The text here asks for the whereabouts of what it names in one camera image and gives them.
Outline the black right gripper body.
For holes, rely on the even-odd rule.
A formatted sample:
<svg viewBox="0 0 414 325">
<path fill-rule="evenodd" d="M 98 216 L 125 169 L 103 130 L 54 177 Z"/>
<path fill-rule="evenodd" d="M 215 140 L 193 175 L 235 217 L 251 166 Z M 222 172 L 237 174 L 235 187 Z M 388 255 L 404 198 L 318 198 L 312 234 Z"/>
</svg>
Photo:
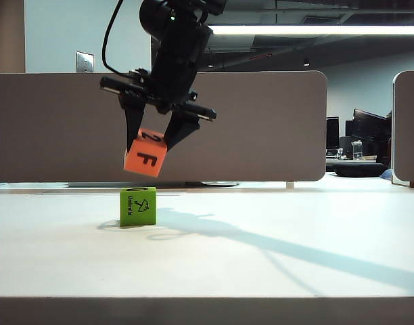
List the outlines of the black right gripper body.
<svg viewBox="0 0 414 325">
<path fill-rule="evenodd" d="M 194 104 L 198 94 L 191 89 L 198 73 L 198 61 L 211 34 L 212 30 L 205 24 L 171 25 L 162 35 L 151 72 L 136 70 L 128 76 L 130 83 L 103 77 L 100 87 L 120 98 L 126 95 L 153 105 L 160 114 L 173 110 L 214 120 L 216 111 Z"/>
</svg>

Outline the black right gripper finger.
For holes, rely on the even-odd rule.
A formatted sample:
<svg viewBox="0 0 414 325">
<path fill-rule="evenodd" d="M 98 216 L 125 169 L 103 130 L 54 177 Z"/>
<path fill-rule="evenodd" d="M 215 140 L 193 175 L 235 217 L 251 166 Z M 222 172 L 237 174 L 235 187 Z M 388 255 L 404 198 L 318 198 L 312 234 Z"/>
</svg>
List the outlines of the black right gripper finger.
<svg viewBox="0 0 414 325">
<path fill-rule="evenodd" d="M 170 151 L 180 141 L 200 128 L 199 117 L 186 112 L 173 112 L 164 134 L 167 150 Z"/>
<path fill-rule="evenodd" d="M 120 106 L 126 119 L 126 148 L 130 150 L 142 123 L 145 102 L 140 98 L 121 98 Z"/>
</svg>

